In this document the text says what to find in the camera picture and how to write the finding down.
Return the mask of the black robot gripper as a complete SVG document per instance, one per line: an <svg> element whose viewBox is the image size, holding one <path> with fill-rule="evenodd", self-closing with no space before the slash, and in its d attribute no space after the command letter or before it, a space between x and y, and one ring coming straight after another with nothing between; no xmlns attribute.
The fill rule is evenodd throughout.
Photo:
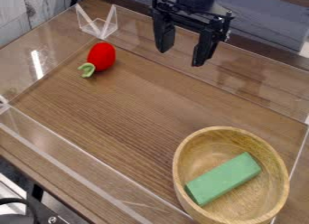
<svg viewBox="0 0 309 224"><path fill-rule="evenodd" d="M193 50L191 65L204 66L213 57L218 40L224 42L229 38L233 12L217 0L153 0L153 11L155 47L162 53L174 46L175 25L171 19L187 29L210 28L201 30Z"/></svg>

